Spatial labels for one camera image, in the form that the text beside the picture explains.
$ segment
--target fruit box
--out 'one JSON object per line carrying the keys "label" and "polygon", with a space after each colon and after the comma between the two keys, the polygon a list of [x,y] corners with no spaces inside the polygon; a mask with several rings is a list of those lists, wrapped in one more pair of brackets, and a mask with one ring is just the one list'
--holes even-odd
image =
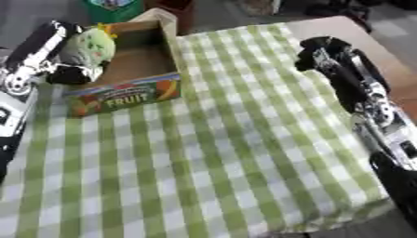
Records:
{"label": "fruit box", "polygon": [[96,82],[66,93],[70,115],[111,112],[181,95],[168,36],[159,20],[111,24],[116,53]]}

